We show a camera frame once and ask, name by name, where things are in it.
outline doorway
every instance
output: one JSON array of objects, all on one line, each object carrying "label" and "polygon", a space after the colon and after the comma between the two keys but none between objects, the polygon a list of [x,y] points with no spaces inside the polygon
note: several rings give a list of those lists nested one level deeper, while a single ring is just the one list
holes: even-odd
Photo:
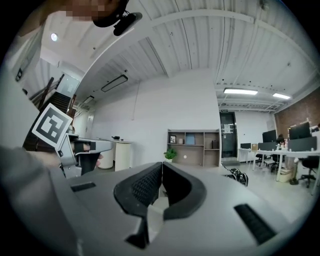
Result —
[{"label": "doorway", "polygon": [[225,160],[236,161],[238,154],[237,124],[234,112],[220,113],[221,122],[221,157]]}]

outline staircase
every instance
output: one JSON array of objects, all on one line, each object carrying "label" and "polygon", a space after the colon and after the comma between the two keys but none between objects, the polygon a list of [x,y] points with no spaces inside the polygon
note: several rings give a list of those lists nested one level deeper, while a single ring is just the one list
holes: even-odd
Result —
[{"label": "staircase", "polygon": [[65,96],[59,92],[55,92],[39,109],[40,113],[38,117],[35,119],[32,127],[29,130],[28,135],[25,138],[23,148],[27,151],[40,151],[40,152],[48,152],[53,153],[56,152],[55,149],[50,146],[48,143],[44,142],[42,139],[39,139],[37,136],[35,136],[32,133],[32,129],[34,128],[38,118],[42,114],[42,112],[46,109],[46,107],[51,103],[56,108],[58,108],[63,113],[67,113],[68,106],[70,103],[71,98],[68,96]]}]

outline recessed light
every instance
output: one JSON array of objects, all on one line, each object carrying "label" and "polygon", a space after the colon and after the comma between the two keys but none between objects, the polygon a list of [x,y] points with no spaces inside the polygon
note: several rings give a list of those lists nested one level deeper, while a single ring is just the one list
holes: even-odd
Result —
[{"label": "recessed light", "polygon": [[239,88],[225,88],[223,91],[225,94],[249,94],[256,95],[258,93],[257,90],[246,90]]},{"label": "recessed light", "polygon": [[51,40],[56,42],[58,40],[58,35],[56,33],[51,34]]},{"label": "recessed light", "polygon": [[277,97],[277,98],[281,98],[281,99],[285,99],[285,100],[288,100],[288,99],[291,98],[290,96],[283,95],[283,94],[279,94],[279,93],[275,93],[275,94],[272,95],[272,96],[273,96],[273,97]]}]

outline black handle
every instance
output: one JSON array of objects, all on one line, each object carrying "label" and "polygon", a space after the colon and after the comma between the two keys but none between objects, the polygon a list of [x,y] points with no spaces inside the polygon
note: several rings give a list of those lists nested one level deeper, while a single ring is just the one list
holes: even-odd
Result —
[{"label": "black handle", "polygon": [[95,169],[100,153],[80,154],[81,175],[91,172]]}]

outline white ceiling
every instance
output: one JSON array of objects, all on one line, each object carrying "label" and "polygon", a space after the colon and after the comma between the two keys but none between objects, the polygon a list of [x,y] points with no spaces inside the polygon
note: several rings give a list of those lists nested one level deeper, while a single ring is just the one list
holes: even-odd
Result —
[{"label": "white ceiling", "polygon": [[[46,23],[41,57],[53,65],[64,63],[79,76],[87,72],[76,92],[79,100],[105,97],[101,87],[121,74],[129,79],[117,90],[206,68],[212,70],[221,109],[274,112],[286,103],[272,97],[274,92],[295,98],[319,85],[319,54],[286,7],[268,0],[268,10],[262,10],[259,2],[130,0],[127,10],[143,18],[120,37],[112,27],[58,12]],[[51,33],[58,34],[58,42],[50,40]],[[259,93],[225,97],[225,87]]]}]

